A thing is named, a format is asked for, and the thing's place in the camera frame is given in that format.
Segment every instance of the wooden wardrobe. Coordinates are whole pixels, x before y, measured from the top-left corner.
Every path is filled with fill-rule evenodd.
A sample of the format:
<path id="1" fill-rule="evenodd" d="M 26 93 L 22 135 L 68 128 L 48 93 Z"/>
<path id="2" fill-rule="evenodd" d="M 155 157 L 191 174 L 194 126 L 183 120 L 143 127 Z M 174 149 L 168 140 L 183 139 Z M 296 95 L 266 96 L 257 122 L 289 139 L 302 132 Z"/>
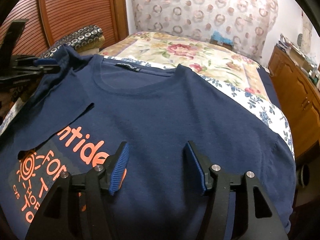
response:
<path id="1" fill-rule="evenodd" d="M 13 54 L 40 55 L 63 36 L 98 25 L 107 47 L 128 36 L 125 0 L 20 0 L 0 27 L 0 40 L 14 19 L 29 19 Z"/>

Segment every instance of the dark blue fabric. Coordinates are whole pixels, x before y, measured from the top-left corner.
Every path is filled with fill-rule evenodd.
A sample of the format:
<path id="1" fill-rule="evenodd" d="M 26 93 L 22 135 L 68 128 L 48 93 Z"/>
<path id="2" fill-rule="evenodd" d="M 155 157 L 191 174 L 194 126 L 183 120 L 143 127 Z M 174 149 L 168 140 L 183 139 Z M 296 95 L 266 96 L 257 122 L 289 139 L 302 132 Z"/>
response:
<path id="1" fill-rule="evenodd" d="M 132 64 L 141 68 L 134 72 L 65 47 L 55 57 L 63 78 L 46 76 L 0 137 L 0 204 L 19 239 L 59 172 L 87 172 L 122 141 L 130 145 L 127 173 L 109 203 L 119 239 L 196 239 L 207 197 L 186 177 L 188 140 L 227 172 L 253 171 L 289 231 L 295 164 L 282 138 L 249 111 L 181 65 Z"/>
<path id="2" fill-rule="evenodd" d="M 269 74 L 264 70 L 263 67 L 260 67 L 257 70 L 262 80 L 262 83 L 266 89 L 270 102 L 281 110 L 280 102 L 278 100 L 278 96 L 276 94 L 275 88 L 273 87 Z"/>

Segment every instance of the white sheet with blue flowers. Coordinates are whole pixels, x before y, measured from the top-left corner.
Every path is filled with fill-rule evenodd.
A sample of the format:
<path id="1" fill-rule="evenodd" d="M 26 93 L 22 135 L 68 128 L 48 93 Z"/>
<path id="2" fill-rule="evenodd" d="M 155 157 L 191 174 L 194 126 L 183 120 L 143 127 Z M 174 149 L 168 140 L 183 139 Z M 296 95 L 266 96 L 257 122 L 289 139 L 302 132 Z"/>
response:
<path id="1" fill-rule="evenodd" d="M 169 69 L 169 67 L 152 62 L 145 62 L 136 60 L 134 58 L 119 58 L 119 57 L 105 57 L 110 59 L 127 61 L 135 64 L 139 64 L 142 66 L 149 67 L 158 67 L 162 69 Z M 254 114 L 258 119 L 260 119 L 266 126 L 268 126 L 271 130 L 278 133 L 282 139 L 287 143 L 289 149 L 291 150 L 292 156 L 294 158 L 294 150 L 292 144 L 292 135 L 291 130 L 288 124 L 288 121 L 282 111 L 271 104 L 270 102 L 253 95 L 249 92 L 241 90 L 232 84 L 225 83 L 223 81 L 219 81 L 213 78 L 201 76 L 204 80 L 212 84 L 216 89 L 220 90 L 222 93 L 232 98 L 234 101 L 239 103 L 245 109 L 247 109 L 250 113 Z M 20 109 L 23 107 L 24 103 L 21 99 L 14 104 L 6 118 L 4 119 L 2 125 L 0 126 L 0 135 L 7 128 L 8 124 L 11 120 L 17 115 Z"/>

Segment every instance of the yellow floral blanket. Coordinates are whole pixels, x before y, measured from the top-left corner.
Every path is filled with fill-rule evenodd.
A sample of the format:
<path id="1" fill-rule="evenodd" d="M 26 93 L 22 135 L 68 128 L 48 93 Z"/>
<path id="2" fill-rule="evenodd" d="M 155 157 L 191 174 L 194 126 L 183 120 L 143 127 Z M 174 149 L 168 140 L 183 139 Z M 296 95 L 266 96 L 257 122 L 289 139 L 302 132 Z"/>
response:
<path id="1" fill-rule="evenodd" d="M 102 50 L 100 54 L 133 56 L 169 67 L 181 64 L 270 101 L 257 71 L 258 63 L 213 44 L 163 33 L 140 32 Z"/>

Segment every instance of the ribbed blue pad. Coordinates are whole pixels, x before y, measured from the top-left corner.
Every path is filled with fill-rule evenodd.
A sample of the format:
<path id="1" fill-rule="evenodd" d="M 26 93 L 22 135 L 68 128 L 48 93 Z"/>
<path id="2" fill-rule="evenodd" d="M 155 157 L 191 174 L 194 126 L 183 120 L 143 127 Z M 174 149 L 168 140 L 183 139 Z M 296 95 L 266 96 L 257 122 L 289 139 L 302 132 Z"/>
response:
<path id="1" fill-rule="evenodd" d="M 204 174 L 200 167 L 200 164 L 190 146 L 190 144 L 186 143 L 186 157 L 188 160 L 189 168 L 192 168 L 192 175 L 195 176 L 196 188 L 199 189 L 201 195 L 203 195 L 207 191 L 207 187 L 204 181 Z"/>
<path id="2" fill-rule="evenodd" d="M 129 159 L 129 145 L 126 143 L 122 152 L 120 153 L 120 156 L 115 165 L 115 168 L 111 173 L 110 187 L 109 187 L 110 195 L 114 195 L 114 193 L 119 189 L 121 179 L 124 173 L 124 169 L 127 166 L 128 159 Z"/>

